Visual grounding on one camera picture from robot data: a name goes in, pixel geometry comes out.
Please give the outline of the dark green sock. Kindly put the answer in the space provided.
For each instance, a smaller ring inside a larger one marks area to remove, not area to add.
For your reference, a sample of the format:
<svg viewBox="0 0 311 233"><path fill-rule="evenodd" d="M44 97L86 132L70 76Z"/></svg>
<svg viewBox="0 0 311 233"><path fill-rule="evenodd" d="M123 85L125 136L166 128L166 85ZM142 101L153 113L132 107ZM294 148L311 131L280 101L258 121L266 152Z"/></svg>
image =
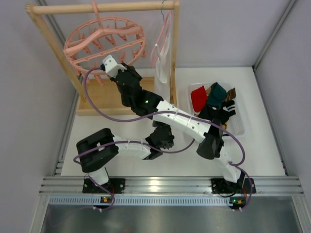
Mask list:
<svg viewBox="0 0 311 233"><path fill-rule="evenodd" d="M226 99L226 97L226 90L218 83L214 83L211 86L211 91L208 95L207 104L216 108L220 108L222 106L222 102Z"/></svg>

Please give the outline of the brown striped green sock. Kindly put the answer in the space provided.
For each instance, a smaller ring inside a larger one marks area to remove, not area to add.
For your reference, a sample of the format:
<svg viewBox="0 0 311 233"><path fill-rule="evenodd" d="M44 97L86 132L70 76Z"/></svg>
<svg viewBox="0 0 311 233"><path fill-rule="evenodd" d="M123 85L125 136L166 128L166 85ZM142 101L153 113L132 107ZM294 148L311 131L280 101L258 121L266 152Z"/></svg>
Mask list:
<svg viewBox="0 0 311 233"><path fill-rule="evenodd" d="M206 94L209 96L211 93L211 86L206 89ZM236 97L236 88L232 88L227 92L227 97L224 101L233 100Z"/></svg>

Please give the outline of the white mesh laundry bag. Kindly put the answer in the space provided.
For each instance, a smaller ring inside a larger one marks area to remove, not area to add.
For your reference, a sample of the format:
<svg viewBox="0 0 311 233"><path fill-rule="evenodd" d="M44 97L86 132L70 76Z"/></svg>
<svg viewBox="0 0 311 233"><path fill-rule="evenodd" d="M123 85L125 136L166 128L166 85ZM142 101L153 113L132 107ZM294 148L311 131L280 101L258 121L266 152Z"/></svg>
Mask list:
<svg viewBox="0 0 311 233"><path fill-rule="evenodd" d="M170 46L171 46L171 31L168 33L168 36L164 43L164 47L160 55L161 60L157 61L155 65L156 76L158 80L163 84L168 83L168 79L169 79Z"/></svg>

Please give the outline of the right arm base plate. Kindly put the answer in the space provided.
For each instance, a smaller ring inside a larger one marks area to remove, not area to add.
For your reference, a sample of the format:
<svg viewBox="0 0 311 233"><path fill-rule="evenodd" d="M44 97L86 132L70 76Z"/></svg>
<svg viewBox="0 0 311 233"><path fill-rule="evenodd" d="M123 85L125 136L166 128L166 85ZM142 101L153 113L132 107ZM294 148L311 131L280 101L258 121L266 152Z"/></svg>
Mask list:
<svg viewBox="0 0 311 233"><path fill-rule="evenodd" d="M250 180L251 181L249 181L247 178L243 178L237 183L232 183L226 181L223 178L213 178L211 179L212 193L219 194L225 197L232 194L255 194L257 191L254 180Z"/></svg>

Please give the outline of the white plastic laundry basket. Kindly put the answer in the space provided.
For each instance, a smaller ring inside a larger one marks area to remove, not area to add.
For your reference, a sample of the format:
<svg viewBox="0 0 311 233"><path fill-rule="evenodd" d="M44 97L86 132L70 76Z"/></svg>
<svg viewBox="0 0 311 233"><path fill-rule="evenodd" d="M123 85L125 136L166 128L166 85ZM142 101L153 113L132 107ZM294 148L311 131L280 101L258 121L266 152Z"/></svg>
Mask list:
<svg viewBox="0 0 311 233"><path fill-rule="evenodd" d="M195 115L197 112L194 111L192 100L191 100L191 92L204 86L205 89L208 89L213 82L207 83L192 83L188 85L186 88L187 91L187 106L188 106L188 113ZM243 138L246 134L246 124L244 119L244 112L241 109L241 105L239 103L239 99L235 98L235 111L236 114L231 116L227 122L227 131L232 133L238 139Z"/></svg>

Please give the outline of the wooden clothes rack frame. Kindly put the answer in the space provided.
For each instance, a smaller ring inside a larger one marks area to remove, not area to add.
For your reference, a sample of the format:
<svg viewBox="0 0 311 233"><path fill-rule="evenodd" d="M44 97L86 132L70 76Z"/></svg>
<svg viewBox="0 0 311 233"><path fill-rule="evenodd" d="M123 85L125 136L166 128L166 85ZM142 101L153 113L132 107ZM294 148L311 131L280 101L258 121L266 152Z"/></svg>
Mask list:
<svg viewBox="0 0 311 233"><path fill-rule="evenodd" d="M77 4L77 5L52 5L52 6L37 6L32 3L25 4L25 10L33 21L34 25L38 28L42 36L47 41L48 45L55 54L62 69L67 74L70 82L78 93L78 100L76 106L76 114L78 116L98 116L99 113L92 107L90 100L87 100L85 95L84 86L79 81L73 65L67 60L60 44L57 42L55 35L50 30L42 15L57 15L57 14L81 14L81 13L99 13L106 12L135 12L135 11L157 11L157 10L171 10L173 11L173 32L172 32L172 58L171 58L171 76L170 76L170 103L177 106L177 96L175 88L175 70L176 70L176 57L177 57L177 43L178 43L178 26L179 26L179 0L170 1L139 1L128 3L101 3L96 4L95 9L93 4ZM124 107L118 104L117 101L121 100L116 97L116 87L112 87L109 81L104 80L108 87L99 88L99 84L95 81L90 81L90 90L95 93L95 103L100 104L99 110L103 111L106 115L131 115L132 111L129 107ZM104 94L113 95L114 99L111 102L104 100Z"/></svg>

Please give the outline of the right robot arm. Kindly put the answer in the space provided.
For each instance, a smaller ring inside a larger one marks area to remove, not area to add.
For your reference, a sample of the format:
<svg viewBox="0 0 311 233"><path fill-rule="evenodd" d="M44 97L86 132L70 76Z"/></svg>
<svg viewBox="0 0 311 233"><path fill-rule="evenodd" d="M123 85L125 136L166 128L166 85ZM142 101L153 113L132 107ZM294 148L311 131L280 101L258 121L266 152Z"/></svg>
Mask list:
<svg viewBox="0 0 311 233"><path fill-rule="evenodd" d="M194 117L156 93L143 89L140 85L142 77L133 66L118 64L112 58L103 66L110 80L116 84L122 104L138 116L136 120L153 120L155 130L146 138L149 145L157 150L171 148L174 139L172 128L177 128L198 142L196 152L199 156L215 161L226 184L225 188L218 187L218 191L236 193L243 189L246 173L227 156L219 120Z"/></svg>

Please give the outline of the black sock white stripes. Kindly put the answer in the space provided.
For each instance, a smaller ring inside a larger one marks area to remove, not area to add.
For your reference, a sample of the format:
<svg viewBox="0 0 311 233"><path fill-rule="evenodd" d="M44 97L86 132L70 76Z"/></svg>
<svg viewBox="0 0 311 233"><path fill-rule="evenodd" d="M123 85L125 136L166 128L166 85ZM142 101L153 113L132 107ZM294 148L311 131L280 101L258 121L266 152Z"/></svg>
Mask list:
<svg viewBox="0 0 311 233"><path fill-rule="evenodd" d="M213 121L219 120L222 124L226 124L229 118L236 114L235 101L229 100L222 102L222 106L217 108L215 106L208 105L207 103L199 113L198 117Z"/></svg>

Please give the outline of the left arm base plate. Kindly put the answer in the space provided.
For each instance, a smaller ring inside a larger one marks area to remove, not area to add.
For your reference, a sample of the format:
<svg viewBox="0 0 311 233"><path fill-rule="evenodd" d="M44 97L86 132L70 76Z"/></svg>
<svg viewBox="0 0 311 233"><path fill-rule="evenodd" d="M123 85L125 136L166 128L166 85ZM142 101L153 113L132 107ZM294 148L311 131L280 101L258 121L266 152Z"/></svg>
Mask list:
<svg viewBox="0 0 311 233"><path fill-rule="evenodd" d="M112 194L122 194L125 189L125 179L112 178L108 183L103 184L102 187L107 189ZM82 193L85 194L101 194L106 193L100 187L96 186L91 179L84 179Z"/></svg>

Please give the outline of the pink round clip hanger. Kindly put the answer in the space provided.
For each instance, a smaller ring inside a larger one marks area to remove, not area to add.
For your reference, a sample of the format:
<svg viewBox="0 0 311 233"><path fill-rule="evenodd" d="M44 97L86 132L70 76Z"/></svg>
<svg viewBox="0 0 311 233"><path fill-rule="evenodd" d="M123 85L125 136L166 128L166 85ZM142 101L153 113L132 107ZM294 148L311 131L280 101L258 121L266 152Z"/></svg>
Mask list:
<svg viewBox="0 0 311 233"><path fill-rule="evenodd" d="M133 64L146 57L146 38L142 26L123 17L101 17L92 2L95 19L89 20L67 37L64 54L78 75L99 67L112 55L118 63Z"/></svg>

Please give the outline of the red sock with trim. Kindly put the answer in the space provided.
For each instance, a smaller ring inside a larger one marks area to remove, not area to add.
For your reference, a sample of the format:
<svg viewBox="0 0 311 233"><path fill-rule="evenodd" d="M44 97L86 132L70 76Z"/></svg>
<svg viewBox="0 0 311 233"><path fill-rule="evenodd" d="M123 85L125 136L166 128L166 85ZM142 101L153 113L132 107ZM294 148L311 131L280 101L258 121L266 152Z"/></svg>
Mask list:
<svg viewBox="0 0 311 233"><path fill-rule="evenodd" d="M201 86L193 90L190 94L192 107L195 113L200 112L208 100L206 90L204 86Z"/></svg>

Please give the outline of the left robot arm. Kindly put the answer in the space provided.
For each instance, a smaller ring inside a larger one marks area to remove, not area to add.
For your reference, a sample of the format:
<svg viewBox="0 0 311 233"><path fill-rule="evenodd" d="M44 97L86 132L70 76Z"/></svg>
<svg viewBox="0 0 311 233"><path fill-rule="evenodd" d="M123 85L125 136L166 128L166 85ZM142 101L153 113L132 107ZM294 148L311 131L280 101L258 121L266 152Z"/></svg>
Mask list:
<svg viewBox="0 0 311 233"><path fill-rule="evenodd" d="M119 137L109 128L101 129L76 144L79 163L96 186L107 187L109 175L105 165L116 156L153 160L174 145L174 136L169 125L157 123L155 130L145 139L134 141Z"/></svg>

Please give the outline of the aluminium mounting rail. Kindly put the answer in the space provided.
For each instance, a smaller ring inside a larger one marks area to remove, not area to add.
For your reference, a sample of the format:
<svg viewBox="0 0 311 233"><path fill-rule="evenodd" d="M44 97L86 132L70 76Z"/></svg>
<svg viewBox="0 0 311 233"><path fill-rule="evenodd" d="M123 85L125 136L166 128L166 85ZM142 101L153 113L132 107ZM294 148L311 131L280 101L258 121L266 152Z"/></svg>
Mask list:
<svg viewBox="0 0 311 233"><path fill-rule="evenodd" d="M300 180L292 176L253 177L256 194L264 196L300 196ZM39 194L81 194L84 178L79 176L45 177ZM124 194L211 194L210 177L126 177Z"/></svg>

